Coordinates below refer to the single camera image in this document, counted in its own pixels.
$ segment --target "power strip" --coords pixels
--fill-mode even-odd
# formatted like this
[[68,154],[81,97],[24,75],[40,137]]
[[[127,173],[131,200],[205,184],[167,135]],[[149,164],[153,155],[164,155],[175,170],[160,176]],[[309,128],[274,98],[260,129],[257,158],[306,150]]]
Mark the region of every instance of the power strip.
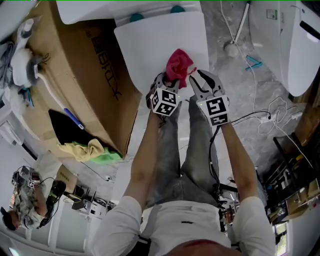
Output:
[[271,114],[271,118],[270,119],[268,117],[269,117],[269,115],[264,115],[262,117],[259,117],[258,120],[260,121],[261,124],[274,122],[274,121],[276,121],[277,115],[274,113],[274,114]]
[[297,113],[294,113],[292,116],[291,116],[291,119],[298,119],[299,117],[302,116],[302,111],[299,111]]

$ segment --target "white toilet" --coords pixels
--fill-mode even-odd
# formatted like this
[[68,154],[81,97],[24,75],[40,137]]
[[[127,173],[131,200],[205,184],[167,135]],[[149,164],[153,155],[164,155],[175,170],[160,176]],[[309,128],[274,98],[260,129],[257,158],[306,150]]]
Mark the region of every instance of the white toilet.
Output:
[[[176,49],[184,50],[198,69],[209,69],[205,19],[199,1],[57,1],[57,6],[65,24],[115,19],[114,33],[129,75],[143,95],[149,92],[155,77],[165,71]],[[184,12],[171,13],[173,6],[181,6]],[[144,18],[130,22],[136,13]],[[202,86],[204,81],[198,73],[193,75]],[[187,88],[179,90],[182,100],[194,94],[188,79],[186,82]]]
[[252,1],[249,25],[262,61],[289,93],[302,95],[320,66],[319,13],[301,1]]

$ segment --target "green cloth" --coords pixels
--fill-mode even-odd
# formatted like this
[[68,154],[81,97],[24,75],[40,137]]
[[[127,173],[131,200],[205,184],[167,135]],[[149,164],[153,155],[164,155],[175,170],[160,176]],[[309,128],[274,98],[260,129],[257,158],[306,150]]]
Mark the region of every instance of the green cloth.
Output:
[[[80,144],[76,141],[73,141],[72,142],[73,144],[75,145],[80,145],[80,146],[83,146],[83,147],[87,147],[88,145],[84,145],[84,144]],[[104,148],[104,153],[97,156],[97,157],[94,157],[94,158],[91,158],[89,161],[91,162],[94,162],[98,165],[105,165],[105,164],[112,164],[113,162],[115,161],[119,161],[122,159],[122,156],[121,154],[119,154],[118,152],[115,152],[115,151],[109,151],[109,148],[108,147],[103,147]]]

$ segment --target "red cloth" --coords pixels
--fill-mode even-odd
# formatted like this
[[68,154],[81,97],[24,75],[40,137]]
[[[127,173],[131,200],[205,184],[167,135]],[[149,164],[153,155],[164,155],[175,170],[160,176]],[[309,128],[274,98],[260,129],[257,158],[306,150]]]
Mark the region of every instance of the red cloth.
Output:
[[188,67],[190,67],[194,62],[188,54],[183,50],[177,49],[169,58],[168,63],[166,64],[166,76],[170,81],[175,79],[180,80],[179,89],[187,87],[186,78],[187,75],[190,75],[196,71],[196,67],[188,73]]

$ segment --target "white t-shirt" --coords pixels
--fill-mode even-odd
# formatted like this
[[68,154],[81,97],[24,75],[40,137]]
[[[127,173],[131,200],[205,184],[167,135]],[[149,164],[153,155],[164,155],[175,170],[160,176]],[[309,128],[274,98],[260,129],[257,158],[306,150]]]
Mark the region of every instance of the white t-shirt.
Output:
[[[220,231],[218,208],[193,201],[171,201],[161,206],[150,237],[151,246],[156,248],[155,256],[165,255],[192,240],[210,240],[231,247],[228,237]],[[131,196],[124,196],[103,219],[92,241],[92,254],[119,256],[135,235],[143,231],[150,212],[151,208],[142,216],[139,203]],[[258,197],[241,202],[232,227],[237,241],[244,244],[250,256],[275,255],[275,235]]]

